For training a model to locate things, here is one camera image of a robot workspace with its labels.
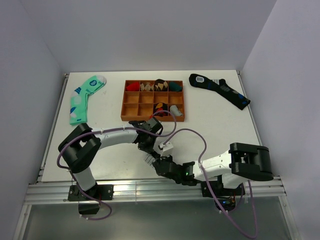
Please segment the white black-striped ankle sock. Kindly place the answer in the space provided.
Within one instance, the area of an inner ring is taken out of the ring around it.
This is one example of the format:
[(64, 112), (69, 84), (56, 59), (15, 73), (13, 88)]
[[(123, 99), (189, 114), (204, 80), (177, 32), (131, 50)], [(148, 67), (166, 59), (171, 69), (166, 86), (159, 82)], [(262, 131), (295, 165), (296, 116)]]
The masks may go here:
[(158, 160), (160, 157), (161, 157), (161, 155), (160, 155), (159, 153), (157, 153), (156, 151), (152, 151), (151, 153), (148, 153), (148, 154), (146, 155), (146, 158), (145, 158), (144, 161), (145, 161), (149, 166), (153, 167), (153, 163), (154, 163), (156, 160)]

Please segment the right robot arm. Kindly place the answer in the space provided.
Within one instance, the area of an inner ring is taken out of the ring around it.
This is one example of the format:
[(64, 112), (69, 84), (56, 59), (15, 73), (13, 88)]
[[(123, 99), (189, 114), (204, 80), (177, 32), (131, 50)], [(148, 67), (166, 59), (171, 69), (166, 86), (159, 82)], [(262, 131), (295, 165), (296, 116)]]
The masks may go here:
[(268, 147), (245, 143), (232, 143), (224, 153), (202, 160), (177, 164), (171, 155), (156, 156), (152, 163), (158, 176), (176, 184), (195, 186), (217, 177), (217, 191), (229, 194), (247, 180), (268, 182), (274, 179)]

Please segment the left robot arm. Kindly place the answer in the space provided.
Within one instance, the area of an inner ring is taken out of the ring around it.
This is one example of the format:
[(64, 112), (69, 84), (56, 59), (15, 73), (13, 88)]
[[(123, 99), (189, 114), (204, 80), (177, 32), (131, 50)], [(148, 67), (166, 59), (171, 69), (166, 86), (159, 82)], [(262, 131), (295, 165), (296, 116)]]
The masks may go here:
[(98, 150), (119, 144), (137, 144), (139, 150), (151, 154), (162, 131), (163, 126), (155, 117), (101, 130), (81, 123), (60, 143), (58, 151), (80, 187), (79, 194), (91, 200), (98, 193), (98, 184), (90, 169)]

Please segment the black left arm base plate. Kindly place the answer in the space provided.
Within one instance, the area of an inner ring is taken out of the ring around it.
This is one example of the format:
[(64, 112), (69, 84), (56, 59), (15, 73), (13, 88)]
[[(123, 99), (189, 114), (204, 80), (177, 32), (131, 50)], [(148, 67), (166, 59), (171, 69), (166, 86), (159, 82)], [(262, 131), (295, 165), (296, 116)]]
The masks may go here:
[[(114, 185), (113, 184), (98, 184), (93, 189), (86, 191), (88, 196), (100, 201), (110, 201), (113, 199)], [(90, 201), (91, 199), (81, 193), (76, 185), (71, 185), (67, 200), (69, 202)]]

